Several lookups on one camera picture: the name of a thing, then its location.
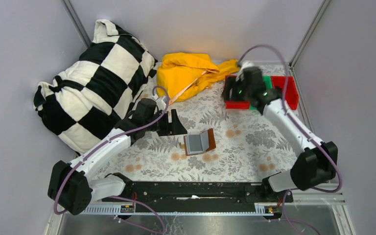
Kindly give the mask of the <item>brown leather card holder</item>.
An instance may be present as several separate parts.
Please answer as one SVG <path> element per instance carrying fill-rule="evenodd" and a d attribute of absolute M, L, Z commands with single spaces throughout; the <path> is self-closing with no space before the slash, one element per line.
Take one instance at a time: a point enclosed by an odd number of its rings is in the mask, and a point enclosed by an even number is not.
<path fill-rule="evenodd" d="M 187 156 L 204 154 L 216 149 L 214 131 L 212 128 L 198 134 L 184 136 L 185 153 Z"/>

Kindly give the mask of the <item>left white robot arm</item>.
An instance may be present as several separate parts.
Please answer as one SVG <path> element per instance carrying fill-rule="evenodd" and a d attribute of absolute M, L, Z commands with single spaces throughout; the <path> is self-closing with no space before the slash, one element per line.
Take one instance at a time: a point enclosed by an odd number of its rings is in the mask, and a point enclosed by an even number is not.
<path fill-rule="evenodd" d="M 143 138 L 147 132 L 158 136 L 187 134 L 175 109 L 167 111 L 164 98 L 143 98 L 124 119 L 97 145 L 68 163 L 57 162 L 52 169 L 48 196 L 54 201 L 56 214 L 80 214 L 93 201 L 119 196 L 126 187 L 125 180 L 116 175 L 102 179 L 94 176 L 108 161 Z"/>

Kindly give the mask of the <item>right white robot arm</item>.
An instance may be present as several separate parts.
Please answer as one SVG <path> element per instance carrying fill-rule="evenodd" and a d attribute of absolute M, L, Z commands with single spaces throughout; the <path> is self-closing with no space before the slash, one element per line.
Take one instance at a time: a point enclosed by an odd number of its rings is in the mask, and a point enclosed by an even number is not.
<path fill-rule="evenodd" d="M 236 77 L 229 76 L 223 97 L 248 102 L 268 119 L 291 145 L 297 159 L 290 170 L 269 176 L 263 185 L 269 192 L 307 190 L 335 178 L 338 149 L 312 133 L 294 114 L 280 89 L 267 88 L 261 69 L 251 61 L 239 63 Z"/>

